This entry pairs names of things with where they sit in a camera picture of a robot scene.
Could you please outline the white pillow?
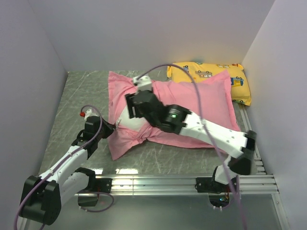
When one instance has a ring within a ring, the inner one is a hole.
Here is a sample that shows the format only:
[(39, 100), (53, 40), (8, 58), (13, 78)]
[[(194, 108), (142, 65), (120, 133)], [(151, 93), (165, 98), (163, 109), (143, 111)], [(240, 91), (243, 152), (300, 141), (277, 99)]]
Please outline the white pillow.
[(140, 131), (140, 129), (146, 124), (146, 120), (144, 118), (130, 119), (127, 105), (124, 107), (119, 118), (121, 119), (119, 126), (133, 131)]

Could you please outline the pink pillowcase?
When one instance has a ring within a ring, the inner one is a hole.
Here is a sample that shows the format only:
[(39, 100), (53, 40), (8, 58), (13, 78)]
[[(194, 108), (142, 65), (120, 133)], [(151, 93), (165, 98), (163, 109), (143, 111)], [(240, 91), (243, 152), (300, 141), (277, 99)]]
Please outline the pink pillowcase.
[[(135, 92), (136, 87), (131, 78), (112, 71), (109, 72), (109, 123), (115, 124), (127, 105), (125, 95)], [(210, 122), (240, 131), (232, 104), (231, 81), (227, 71), (198, 83), (196, 87), (189, 82), (153, 81), (153, 92), (164, 105), (180, 105), (196, 114), (202, 114), (203, 118)], [(210, 147), (208, 143), (194, 138), (163, 132), (150, 126), (146, 121), (140, 131), (116, 126), (116, 131), (107, 139), (112, 160), (119, 159), (129, 149), (143, 143), (145, 140), (189, 149)]]

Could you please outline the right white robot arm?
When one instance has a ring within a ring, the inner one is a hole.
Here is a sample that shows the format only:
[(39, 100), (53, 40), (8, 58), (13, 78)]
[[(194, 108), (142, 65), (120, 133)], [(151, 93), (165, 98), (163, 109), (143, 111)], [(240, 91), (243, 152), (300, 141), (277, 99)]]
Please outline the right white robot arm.
[(230, 180), (238, 175), (251, 174), (256, 132), (234, 131), (201, 119), (195, 112), (182, 106), (163, 105), (152, 91), (126, 94), (125, 99), (130, 118), (145, 118), (151, 126), (163, 132), (212, 144), (228, 154), (222, 165), (213, 172), (211, 185), (215, 191), (223, 191)]

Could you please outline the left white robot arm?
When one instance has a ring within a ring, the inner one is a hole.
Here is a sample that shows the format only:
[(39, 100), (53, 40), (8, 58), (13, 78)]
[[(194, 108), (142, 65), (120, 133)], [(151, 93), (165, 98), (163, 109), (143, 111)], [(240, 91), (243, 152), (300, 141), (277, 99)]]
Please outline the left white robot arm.
[(68, 151), (39, 176), (29, 176), (23, 187), (17, 217), (45, 225), (55, 222), (62, 206), (79, 192), (98, 193), (95, 171), (81, 167), (108, 138), (116, 126), (97, 115), (85, 118), (82, 129)]

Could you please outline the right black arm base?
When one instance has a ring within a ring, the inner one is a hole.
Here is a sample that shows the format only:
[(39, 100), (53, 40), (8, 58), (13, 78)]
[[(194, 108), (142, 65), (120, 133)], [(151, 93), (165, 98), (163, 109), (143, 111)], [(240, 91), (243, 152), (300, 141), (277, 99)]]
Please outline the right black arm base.
[(232, 194), (230, 185), (218, 183), (213, 178), (197, 177), (194, 187), (197, 193), (208, 194), (209, 203), (213, 209), (222, 211), (234, 201), (230, 195)]

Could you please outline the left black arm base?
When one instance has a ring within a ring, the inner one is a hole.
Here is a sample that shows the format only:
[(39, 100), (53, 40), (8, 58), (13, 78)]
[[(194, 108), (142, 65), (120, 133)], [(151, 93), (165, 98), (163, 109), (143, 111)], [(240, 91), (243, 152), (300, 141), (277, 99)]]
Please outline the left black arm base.
[(82, 190), (77, 194), (78, 206), (83, 210), (86, 210), (88, 207), (95, 207), (98, 205), (99, 199), (106, 196), (111, 199), (111, 203), (102, 211), (107, 210), (115, 201), (114, 197), (111, 195), (111, 187), (111, 178), (96, 178), (93, 186)]

